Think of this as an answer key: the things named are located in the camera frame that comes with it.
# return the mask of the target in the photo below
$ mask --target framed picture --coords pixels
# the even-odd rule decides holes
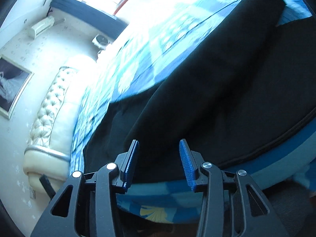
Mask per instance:
[[[33,73],[0,55],[0,114],[10,119],[21,93]]]

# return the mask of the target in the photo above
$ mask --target folded black cloth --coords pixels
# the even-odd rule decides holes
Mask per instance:
[[[182,138],[223,168],[296,133],[316,105],[316,29],[313,19],[275,27],[284,6],[242,0],[165,81],[111,103],[84,149],[85,171],[114,161],[136,139],[134,182],[183,179]]]

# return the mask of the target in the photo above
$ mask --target blue and white bedding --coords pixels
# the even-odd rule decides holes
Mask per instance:
[[[110,102],[140,93],[168,75],[214,30],[240,0],[155,0],[97,61],[82,100],[74,130],[70,174],[84,171],[83,148],[106,114]],[[310,17],[302,0],[287,4],[279,24]],[[316,120],[259,158],[228,169],[245,169],[261,188],[292,176],[316,191]],[[185,223],[199,219],[201,193],[185,180],[134,184],[117,196],[121,209],[155,222]]]

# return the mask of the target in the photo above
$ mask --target yellow flower pattern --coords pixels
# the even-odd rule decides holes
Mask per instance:
[[[142,206],[140,209],[140,216],[147,215],[146,219],[156,223],[172,224],[166,219],[167,213],[164,208]]]

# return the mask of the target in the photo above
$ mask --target dark blue valance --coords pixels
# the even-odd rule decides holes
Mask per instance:
[[[52,0],[51,7],[77,17],[114,40],[127,27],[127,23],[119,18],[106,14],[77,0]]]

